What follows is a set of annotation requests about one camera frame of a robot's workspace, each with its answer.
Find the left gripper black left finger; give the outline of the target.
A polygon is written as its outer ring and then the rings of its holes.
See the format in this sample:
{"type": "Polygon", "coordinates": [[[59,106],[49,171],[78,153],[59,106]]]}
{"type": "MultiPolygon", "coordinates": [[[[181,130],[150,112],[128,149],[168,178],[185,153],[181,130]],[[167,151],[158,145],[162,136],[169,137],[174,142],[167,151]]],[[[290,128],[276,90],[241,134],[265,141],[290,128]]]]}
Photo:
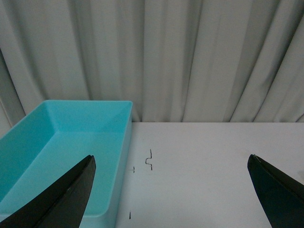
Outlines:
{"type": "Polygon", "coordinates": [[[78,228],[91,194],[95,158],[86,156],[26,205],[4,219],[2,228],[78,228]]]}

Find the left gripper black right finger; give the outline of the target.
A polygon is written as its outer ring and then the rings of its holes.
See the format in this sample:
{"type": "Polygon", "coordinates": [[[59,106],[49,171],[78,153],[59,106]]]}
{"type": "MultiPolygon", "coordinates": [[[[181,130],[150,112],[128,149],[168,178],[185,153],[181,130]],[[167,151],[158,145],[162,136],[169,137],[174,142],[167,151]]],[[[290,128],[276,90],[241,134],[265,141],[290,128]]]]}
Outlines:
{"type": "Polygon", "coordinates": [[[254,154],[247,169],[271,227],[302,228],[304,185],[254,154]]]}

